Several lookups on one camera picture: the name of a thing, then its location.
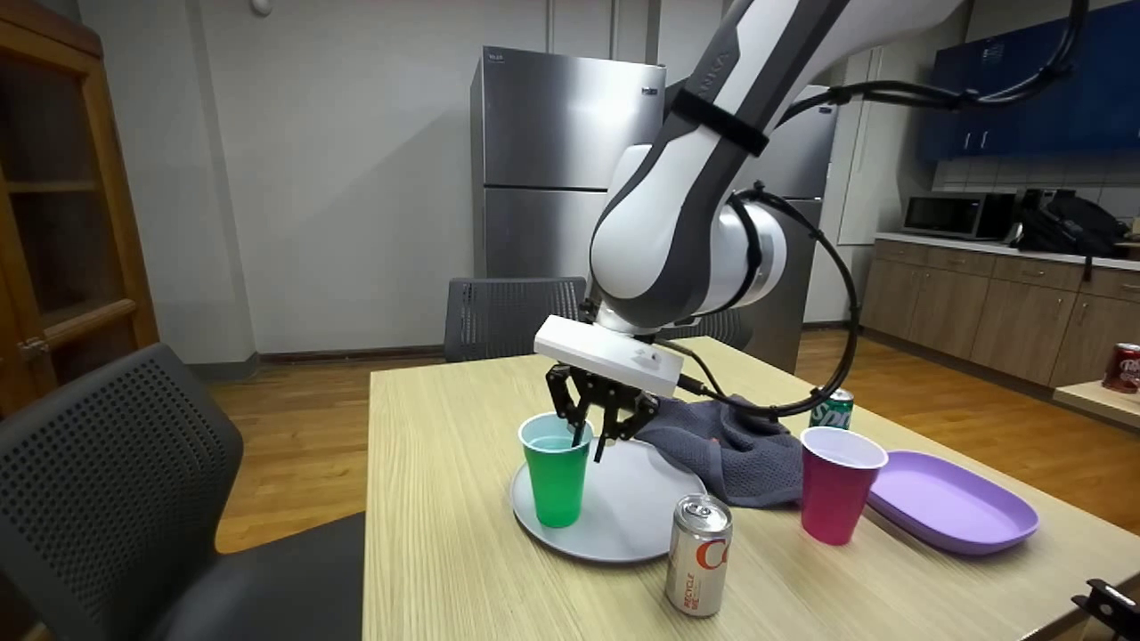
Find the cup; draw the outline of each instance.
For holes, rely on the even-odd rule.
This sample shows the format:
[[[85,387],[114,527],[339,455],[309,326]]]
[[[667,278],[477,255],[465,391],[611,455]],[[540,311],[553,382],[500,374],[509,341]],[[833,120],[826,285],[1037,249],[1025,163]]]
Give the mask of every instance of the cup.
[[[802,527],[826,545],[848,545],[871,485],[887,465],[887,451],[851,430],[809,426]]]
[[[540,522],[569,527],[581,516],[591,439],[595,434],[586,426],[574,445],[574,423],[555,412],[540,412],[519,423]]]

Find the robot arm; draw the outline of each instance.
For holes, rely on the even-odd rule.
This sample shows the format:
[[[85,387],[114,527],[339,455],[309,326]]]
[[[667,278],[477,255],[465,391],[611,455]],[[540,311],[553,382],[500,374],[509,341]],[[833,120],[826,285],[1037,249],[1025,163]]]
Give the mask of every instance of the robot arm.
[[[683,102],[650,148],[620,163],[591,235],[595,325],[553,318],[536,348],[555,357],[555,408],[574,423],[605,406],[605,434],[650,421],[682,357],[642,341],[658,326],[762,299],[783,275],[783,235],[762,202],[725,202],[745,153],[779,125],[791,97],[876,39],[944,20],[958,0],[737,0],[683,83]]]

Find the table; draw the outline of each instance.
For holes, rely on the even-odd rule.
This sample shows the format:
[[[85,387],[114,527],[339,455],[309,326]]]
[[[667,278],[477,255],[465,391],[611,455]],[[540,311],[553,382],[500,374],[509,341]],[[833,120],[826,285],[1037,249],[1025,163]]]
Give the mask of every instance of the table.
[[[809,391],[745,351],[692,339],[726,391],[787,402]],[[725,610],[687,620],[664,599],[667,563],[591,565],[536,545],[507,485],[516,423],[545,412],[541,357],[383,370],[371,376],[363,639],[1024,639],[1088,590],[1125,580],[1140,537],[1037,487],[857,408],[857,430],[971,465],[1042,513],[1025,550],[965,563],[861,521],[844,550],[798,513],[734,509]]]
[[[1079,382],[1055,391],[1055,402],[1138,426],[1140,430],[1140,396],[1104,387],[1101,382]]]

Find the floor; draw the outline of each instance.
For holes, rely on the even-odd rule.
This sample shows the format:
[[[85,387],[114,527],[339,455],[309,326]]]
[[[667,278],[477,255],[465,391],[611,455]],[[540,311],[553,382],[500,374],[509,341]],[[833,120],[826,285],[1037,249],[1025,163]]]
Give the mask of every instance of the floor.
[[[842,331],[806,331],[798,374],[823,382],[839,351]],[[245,434],[219,545],[249,550],[363,509],[369,374],[436,361],[274,361],[249,376],[213,382],[213,399]],[[1140,430],[876,339],[861,339],[848,391],[867,408],[1140,533]]]

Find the purple plate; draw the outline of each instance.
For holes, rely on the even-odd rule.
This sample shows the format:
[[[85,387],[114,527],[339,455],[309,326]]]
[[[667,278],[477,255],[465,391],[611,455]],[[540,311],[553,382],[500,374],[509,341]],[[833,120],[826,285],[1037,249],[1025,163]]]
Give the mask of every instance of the purple plate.
[[[997,556],[1037,532],[1034,507],[923,451],[892,451],[871,507],[953,556]]]

